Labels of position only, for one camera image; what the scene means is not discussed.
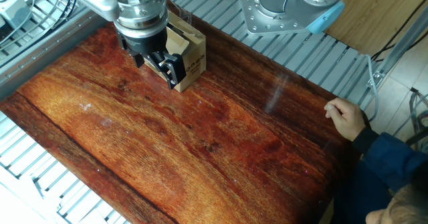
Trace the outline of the person's right hand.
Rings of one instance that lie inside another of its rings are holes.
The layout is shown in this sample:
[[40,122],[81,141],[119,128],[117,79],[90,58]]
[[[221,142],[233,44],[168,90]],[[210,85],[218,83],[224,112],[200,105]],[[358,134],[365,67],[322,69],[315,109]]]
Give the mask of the person's right hand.
[[359,106],[346,99],[335,98],[324,109],[325,117],[330,118],[337,131],[349,141],[354,141],[366,126]]

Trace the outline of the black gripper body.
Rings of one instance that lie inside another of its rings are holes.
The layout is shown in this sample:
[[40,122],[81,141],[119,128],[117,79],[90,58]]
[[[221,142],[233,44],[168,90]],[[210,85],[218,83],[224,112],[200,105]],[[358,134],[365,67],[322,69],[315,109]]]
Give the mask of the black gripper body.
[[129,29],[116,25],[118,42],[123,50],[139,54],[164,53],[167,50],[167,27],[158,32],[148,29]]

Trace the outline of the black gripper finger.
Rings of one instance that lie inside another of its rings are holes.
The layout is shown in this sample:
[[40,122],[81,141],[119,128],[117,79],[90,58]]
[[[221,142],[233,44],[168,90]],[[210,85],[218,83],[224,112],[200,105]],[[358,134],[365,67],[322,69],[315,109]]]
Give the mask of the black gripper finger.
[[168,51],[152,52],[146,55],[146,61],[161,77],[165,78],[170,90],[180,84],[187,75],[180,54],[170,54]]
[[137,68],[140,68],[141,66],[144,65],[144,58],[140,53],[132,50],[129,50],[128,53],[130,57],[134,60],[134,64]]

